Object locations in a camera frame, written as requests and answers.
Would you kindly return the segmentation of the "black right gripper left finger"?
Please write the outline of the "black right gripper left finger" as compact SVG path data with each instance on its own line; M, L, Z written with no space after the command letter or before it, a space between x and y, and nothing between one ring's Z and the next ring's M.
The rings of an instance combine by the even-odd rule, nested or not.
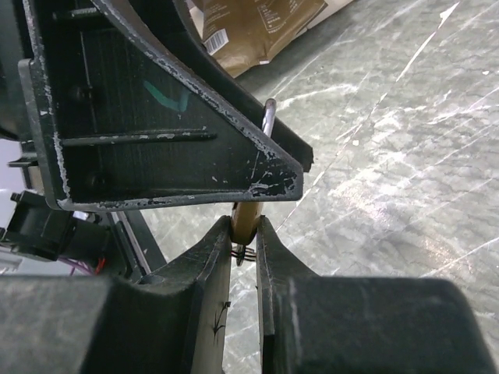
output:
M231 271L230 220L141 282L4 276L4 373L219 373Z

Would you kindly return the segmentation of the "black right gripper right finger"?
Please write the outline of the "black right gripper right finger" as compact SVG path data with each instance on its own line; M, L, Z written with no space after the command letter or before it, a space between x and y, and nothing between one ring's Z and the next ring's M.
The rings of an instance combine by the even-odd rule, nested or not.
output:
M257 230L265 373L494 373L464 294L450 281L325 277L262 217Z

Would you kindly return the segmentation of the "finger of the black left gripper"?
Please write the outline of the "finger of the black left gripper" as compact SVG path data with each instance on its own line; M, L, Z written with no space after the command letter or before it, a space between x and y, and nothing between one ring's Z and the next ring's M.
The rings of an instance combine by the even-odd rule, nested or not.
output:
M173 54L235 109L255 122L263 114L264 106L209 56L202 45L186 2L173 1L172 6L180 22L180 35L174 37L174 40L186 43L185 51L176 48ZM313 148L280 119L275 122L272 139L298 161L305 172L310 171Z
M26 1L19 74L60 210L295 201L302 166L188 68L173 1Z

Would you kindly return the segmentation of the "brass padlock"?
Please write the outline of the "brass padlock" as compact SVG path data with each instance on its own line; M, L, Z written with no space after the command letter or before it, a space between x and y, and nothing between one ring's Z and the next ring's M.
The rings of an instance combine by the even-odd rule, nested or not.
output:
M265 136L271 137L277 111L277 102L274 98L266 100L262 131ZM259 202L234 203L231 215L231 241L236 244L236 249L245 249L257 233L263 204Z

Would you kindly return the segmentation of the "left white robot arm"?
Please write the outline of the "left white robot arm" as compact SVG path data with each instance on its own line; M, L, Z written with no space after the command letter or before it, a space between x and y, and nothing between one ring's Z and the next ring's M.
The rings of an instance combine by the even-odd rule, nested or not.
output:
M1 243L137 277L138 211L293 201L312 147L209 56L181 1L4 1L1 136L26 190Z

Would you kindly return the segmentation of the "brown paper package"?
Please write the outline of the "brown paper package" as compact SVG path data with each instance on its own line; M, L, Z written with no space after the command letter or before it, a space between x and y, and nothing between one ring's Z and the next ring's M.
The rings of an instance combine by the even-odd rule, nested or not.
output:
M207 53L232 77L266 65L326 6L319 0L212 0L203 14Z

